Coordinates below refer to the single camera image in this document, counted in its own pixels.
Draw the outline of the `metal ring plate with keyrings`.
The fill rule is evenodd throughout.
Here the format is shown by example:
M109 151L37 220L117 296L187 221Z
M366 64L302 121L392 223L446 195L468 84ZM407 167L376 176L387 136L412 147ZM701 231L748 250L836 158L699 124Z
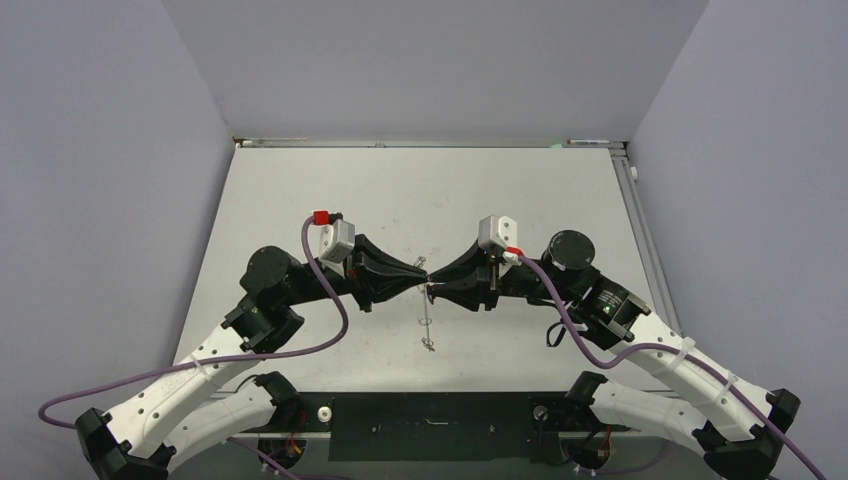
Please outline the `metal ring plate with keyrings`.
M417 286L417 289L422 298L422 315L418 318L418 323L424 329L424 335L421 338L421 344L428 352L434 353L435 345L431 337L432 318L429 314L430 303L427 291L428 285L429 281L425 280L422 284Z

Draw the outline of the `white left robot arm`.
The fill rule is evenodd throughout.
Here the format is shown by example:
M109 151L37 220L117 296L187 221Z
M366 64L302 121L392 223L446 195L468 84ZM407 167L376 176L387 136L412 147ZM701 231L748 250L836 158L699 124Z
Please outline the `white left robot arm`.
M382 252L362 234L341 267L335 272L301 263L275 246L257 250L240 280L245 296L185 358L184 369L106 411L91 408L77 418L83 455L97 477L165 479L183 461L233 434L292 426L300 395L279 372L260 374L223 400L209 398L294 336L304 324L294 306L350 294L361 310L370 311L427 280L425 270Z

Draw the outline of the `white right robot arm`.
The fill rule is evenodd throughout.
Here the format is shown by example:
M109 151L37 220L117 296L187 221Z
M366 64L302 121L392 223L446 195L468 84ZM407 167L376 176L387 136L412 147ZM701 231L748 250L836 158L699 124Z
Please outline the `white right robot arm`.
M556 233L536 260L491 242L432 273L427 294L471 311L491 310L503 297L554 308L549 346L570 338L593 365L568 390L573 425L619 425L667 439L725 479L770 478L798 397L753 385L710 359L605 277L594 256L592 241L574 230Z

